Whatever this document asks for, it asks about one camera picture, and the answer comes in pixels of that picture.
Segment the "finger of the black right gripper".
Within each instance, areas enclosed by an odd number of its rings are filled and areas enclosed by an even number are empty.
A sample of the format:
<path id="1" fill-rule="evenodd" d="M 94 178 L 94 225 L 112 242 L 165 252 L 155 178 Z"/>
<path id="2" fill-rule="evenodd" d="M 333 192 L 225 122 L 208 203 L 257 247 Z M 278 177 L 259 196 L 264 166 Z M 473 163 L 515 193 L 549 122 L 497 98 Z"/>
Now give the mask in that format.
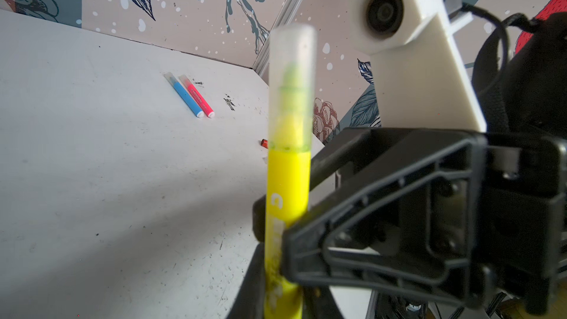
<path id="1" fill-rule="evenodd" d="M 471 178 L 470 201 L 440 217 L 434 236 L 453 234 L 459 242 L 479 235 L 478 198 L 483 179 L 483 136 L 471 131 L 409 128 L 347 128 L 310 162 L 310 189 L 334 173 L 342 182 L 301 217 L 300 223 L 320 223 L 323 216 L 344 217 L 346 208 L 367 197 L 379 199 L 430 176 L 435 184 L 450 174 Z"/>
<path id="2" fill-rule="evenodd" d="M 344 217 L 299 220 L 283 235 L 283 275 L 305 287 L 361 287 L 426 301 L 425 285 L 434 277 L 425 247 L 430 180 L 380 198 L 378 208 L 363 197 Z"/>

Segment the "pink-red highlighter pen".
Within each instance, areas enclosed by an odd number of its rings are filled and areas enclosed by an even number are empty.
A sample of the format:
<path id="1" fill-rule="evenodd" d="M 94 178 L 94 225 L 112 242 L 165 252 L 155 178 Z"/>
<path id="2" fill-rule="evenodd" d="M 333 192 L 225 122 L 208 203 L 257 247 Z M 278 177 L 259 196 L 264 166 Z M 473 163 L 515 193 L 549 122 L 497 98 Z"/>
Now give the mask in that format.
<path id="1" fill-rule="evenodd" d="M 196 101 L 197 105 L 201 108 L 201 110 L 205 113 L 208 118 L 214 118 L 215 112 L 205 100 L 205 98 L 201 95 L 201 93 L 196 88 L 196 85 L 186 76 L 180 75 L 181 82 L 185 85 L 190 96 Z"/>

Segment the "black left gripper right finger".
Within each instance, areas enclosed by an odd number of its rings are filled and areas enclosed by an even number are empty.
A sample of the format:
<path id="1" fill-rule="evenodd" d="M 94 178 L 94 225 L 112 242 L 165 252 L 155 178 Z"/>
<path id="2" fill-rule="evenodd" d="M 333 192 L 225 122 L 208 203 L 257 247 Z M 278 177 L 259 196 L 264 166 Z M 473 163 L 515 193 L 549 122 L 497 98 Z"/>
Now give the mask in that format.
<path id="1" fill-rule="evenodd" d="M 303 319 L 343 319 L 329 287 L 304 287 Z"/>

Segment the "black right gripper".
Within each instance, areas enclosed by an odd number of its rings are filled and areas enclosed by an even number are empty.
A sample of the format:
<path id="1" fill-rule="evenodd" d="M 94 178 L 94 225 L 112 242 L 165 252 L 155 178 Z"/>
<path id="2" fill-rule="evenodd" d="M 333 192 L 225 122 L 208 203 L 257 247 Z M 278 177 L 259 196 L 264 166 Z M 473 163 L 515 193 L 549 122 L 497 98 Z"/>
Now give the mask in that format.
<path id="1" fill-rule="evenodd" d="M 425 300 L 479 308 L 497 290 L 548 313 L 566 270 L 566 145 L 552 137 L 428 130 Z"/>

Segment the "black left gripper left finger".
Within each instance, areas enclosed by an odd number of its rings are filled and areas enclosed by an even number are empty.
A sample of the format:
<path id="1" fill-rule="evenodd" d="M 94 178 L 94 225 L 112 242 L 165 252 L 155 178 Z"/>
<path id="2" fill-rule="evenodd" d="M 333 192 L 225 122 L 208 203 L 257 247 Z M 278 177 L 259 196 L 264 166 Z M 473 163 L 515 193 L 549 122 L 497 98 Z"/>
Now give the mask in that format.
<path id="1" fill-rule="evenodd" d="M 265 279 L 264 244 L 259 243 L 226 319 L 262 319 L 264 317 Z"/>

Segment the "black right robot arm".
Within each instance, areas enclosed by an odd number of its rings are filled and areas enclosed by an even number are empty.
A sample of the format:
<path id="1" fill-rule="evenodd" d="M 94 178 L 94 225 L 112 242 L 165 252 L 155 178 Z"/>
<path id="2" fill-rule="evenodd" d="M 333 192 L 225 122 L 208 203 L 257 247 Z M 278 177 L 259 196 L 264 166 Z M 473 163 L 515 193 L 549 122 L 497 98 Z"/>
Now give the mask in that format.
<path id="1" fill-rule="evenodd" d="M 487 132 L 346 128 L 313 161 L 343 181 L 283 235 L 283 277 L 306 318 L 339 318 L 331 287 L 373 292 L 373 318 L 437 302 L 493 313 L 498 297 L 548 313 L 566 277 L 566 14 L 505 20 L 472 82 Z"/>

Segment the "yellow highlighter pen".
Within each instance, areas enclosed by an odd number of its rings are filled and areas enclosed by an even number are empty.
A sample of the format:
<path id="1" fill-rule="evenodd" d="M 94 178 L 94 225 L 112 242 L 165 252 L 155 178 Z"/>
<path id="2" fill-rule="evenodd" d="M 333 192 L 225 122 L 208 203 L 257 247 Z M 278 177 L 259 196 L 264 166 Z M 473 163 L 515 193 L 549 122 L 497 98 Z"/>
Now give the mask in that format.
<path id="1" fill-rule="evenodd" d="M 301 318 L 302 289 L 281 274 L 283 233 L 307 211 L 311 152 L 268 148 L 264 269 L 265 318 Z"/>

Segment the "blue highlighter pen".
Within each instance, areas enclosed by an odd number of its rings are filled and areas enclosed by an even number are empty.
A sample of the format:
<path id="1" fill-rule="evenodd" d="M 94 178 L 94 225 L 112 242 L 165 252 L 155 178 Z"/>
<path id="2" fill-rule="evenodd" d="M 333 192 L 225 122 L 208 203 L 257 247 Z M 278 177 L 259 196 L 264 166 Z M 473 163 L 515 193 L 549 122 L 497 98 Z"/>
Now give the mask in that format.
<path id="1" fill-rule="evenodd" d="M 169 84 L 172 85 L 177 94 L 181 97 L 181 99 L 185 102 L 185 104 L 193 112 L 193 114 L 197 118 L 203 118 L 205 116 L 205 113 L 198 105 L 198 103 L 191 97 L 186 88 L 184 88 L 183 85 L 170 72 L 165 73 L 164 77 L 169 82 Z"/>

